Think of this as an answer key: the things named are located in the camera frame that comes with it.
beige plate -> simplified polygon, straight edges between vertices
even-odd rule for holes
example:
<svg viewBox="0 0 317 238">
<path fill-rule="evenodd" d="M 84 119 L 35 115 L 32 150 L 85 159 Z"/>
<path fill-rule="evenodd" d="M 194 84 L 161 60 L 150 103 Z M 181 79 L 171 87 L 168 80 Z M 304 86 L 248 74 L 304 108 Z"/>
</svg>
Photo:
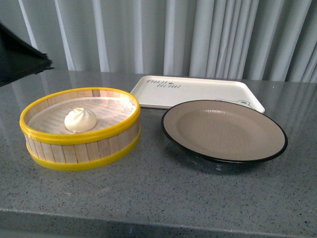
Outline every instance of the beige plate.
<svg viewBox="0 0 317 238">
<path fill-rule="evenodd" d="M 272 119 L 228 102 L 181 103 L 163 115 L 161 124 L 171 141 L 211 161 L 266 161 L 287 147 L 285 132 Z"/>
</svg>

curtain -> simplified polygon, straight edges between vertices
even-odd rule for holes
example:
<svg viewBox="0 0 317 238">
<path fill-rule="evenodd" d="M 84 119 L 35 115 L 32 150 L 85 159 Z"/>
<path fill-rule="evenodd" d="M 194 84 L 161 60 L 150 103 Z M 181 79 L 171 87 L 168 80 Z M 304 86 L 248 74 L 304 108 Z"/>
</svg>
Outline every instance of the curtain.
<svg viewBox="0 0 317 238">
<path fill-rule="evenodd" d="M 317 0 L 0 0 L 56 69 L 317 82 Z"/>
</svg>

gray countertop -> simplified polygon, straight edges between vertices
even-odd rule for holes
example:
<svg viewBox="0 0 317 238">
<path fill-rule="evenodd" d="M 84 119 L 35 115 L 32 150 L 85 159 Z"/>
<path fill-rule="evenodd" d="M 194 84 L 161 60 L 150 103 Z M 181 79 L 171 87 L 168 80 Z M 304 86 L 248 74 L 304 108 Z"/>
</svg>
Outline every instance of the gray countertop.
<svg viewBox="0 0 317 238">
<path fill-rule="evenodd" d="M 316 84 L 242 80 L 288 136 L 278 158 L 253 165 L 193 156 L 164 135 L 165 110 L 142 109 L 138 145 L 93 170 L 36 164 L 22 110 L 79 87 L 130 92 L 143 75 L 49 70 L 0 88 L 0 229 L 78 237 L 317 236 Z"/>
</svg>

tray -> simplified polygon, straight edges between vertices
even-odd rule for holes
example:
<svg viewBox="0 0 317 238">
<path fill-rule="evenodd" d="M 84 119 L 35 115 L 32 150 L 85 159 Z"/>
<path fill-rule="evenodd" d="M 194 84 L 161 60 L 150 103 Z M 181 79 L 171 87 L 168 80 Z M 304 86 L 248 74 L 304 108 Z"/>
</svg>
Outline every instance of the tray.
<svg viewBox="0 0 317 238">
<path fill-rule="evenodd" d="M 169 109 L 194 100 L 216 100 L 239 104 L 260 113 L 264 107 L 241 82 L 214 79 L 144 76 L 132 89 L 143 108 Z"/>
</svg>

yellow rim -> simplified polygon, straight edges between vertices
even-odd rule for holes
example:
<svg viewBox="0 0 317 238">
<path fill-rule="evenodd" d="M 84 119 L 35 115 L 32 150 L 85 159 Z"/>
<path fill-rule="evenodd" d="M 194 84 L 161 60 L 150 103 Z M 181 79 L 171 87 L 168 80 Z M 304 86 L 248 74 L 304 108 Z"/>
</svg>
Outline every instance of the yellow rim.
<svg viewBox="0 0 317 238">
<path fill-rule="evenodd" d="M 120 150 L 119 152 L 107 156 L 105 158 L 101 158 L 99 160 L 94 160 L 90 162 L 84 162 L 79 164 L 61 164 L 61 163 L 54 163 L 46 160 L 42 160 L 36 155 L 34 155 L 31 150 L 29 149 L 28 145 L 26 145 L 28 151 L 30 152 L 33 160 L 38 163 L 39 165 L 42 165 L 43 167 L 46 167 L 48 169 L 52 170 L 60 170 L 60 171 L 82 171 L 82 170 L 90 170 L 94 168 L 98 168 L 107 164 L 110 164 L 123 156 L 127 155 L 138 143 L 140 139 L 141 129 L 139 130 L 138 136 L 132 141 L 131 144 L 129 144 L 124 149 Z"/>
<path fill-rule="evenodd" d="M 126 94 L 129 97 L 133 98 L 137 102 L 137 108 L 135 112 L 126 120 L 113 125 L 109 128 L 92 131 L 92 132 L 84 132 L 80 134 L 70 134 L 70 135 L 61 135 L 61 134 L 52 134 L 52 133 L 46 133 L 42 131 L 35 130 L 31 127 L 29 127 L 25 121 L 24 117 L 26 113 L 35 105 L 38 103 L 47 100 L 48 98 L 52 98 L 61 94 L 70 93 L 70 92 L 76 92 L 76 91 L 86 91 L 86 90 L 104 90 L 104 91 L 114 91 L 119 92 L 122 94 Z M 31 103 L 29 106 L 27 106 L 20 116 L 20 127 L 22 132 L 30 137 L 33 140 L 37 140 L 40 142 L 44 142 L 47 144 L 58 144 L 58 145 L 73 145 L 73 144 L 83 144 L 83 143 L 90 143 L 95 142 L 98 140 L 103 140 L 109 137 L 112 137 L 114 135 L 117 135 L 128 128 L 130 128 L 138 119 L 140 116 L 140 105 L 136 97 L 134 97 L 132 94 L 127 93 L 125 91 L 119 90 L 119 89 L 113 89 L 113 88 L 102 88 L 102 87 L 90 87 L 90 88 L 76 88 L 76 89 L 70 89 L 66 91 L 61 91 L 58 93 L 53 93 L 48 96 L 45 96 L 43 98 L 40 98 L 36 100 L 35 102 Z"/>
</svg>

